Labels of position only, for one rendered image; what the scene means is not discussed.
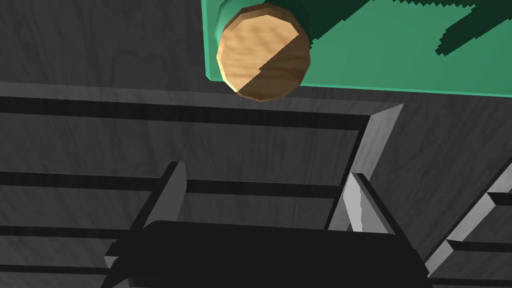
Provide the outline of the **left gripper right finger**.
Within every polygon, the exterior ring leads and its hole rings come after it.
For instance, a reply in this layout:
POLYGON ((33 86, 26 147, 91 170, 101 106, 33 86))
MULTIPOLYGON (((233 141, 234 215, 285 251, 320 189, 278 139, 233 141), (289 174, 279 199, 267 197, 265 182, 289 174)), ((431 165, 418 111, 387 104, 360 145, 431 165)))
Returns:
POLYGON ((386 206, 364 174, 349 174, 343 190, 343 201, 351 228, 355 232, 396 233, 386 215, 386 206))

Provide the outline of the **green drawer front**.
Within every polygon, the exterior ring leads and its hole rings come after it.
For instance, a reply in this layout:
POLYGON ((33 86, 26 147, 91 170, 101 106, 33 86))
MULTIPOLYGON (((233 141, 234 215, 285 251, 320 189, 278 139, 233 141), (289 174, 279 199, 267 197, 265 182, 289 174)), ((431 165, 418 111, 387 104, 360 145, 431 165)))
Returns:
POLYGON ((299 86, 512 97, 512 0, 201 0, 209 80, 226 23, 264 2, 309 38, 299 86))

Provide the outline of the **round wooden knob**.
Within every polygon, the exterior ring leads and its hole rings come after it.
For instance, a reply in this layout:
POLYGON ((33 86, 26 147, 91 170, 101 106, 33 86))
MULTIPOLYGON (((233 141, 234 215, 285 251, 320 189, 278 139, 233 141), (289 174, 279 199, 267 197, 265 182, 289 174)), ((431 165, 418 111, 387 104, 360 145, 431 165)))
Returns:
POLYGON ((240 97, 281 99, 306 75, 309 37, 290 9, 269 2, 243 7, 223 27, 216 61, 222 80, 240 97))

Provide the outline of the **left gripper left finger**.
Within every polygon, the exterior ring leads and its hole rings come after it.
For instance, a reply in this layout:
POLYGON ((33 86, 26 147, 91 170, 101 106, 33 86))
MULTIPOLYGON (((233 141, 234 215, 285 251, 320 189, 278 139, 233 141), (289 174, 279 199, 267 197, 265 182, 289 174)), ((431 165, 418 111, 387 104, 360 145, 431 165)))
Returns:
POLYGON ((141 230, 155 221, 177 221, 186 189, 185 163, 172 161, 157 181, 130 230, 141 230))

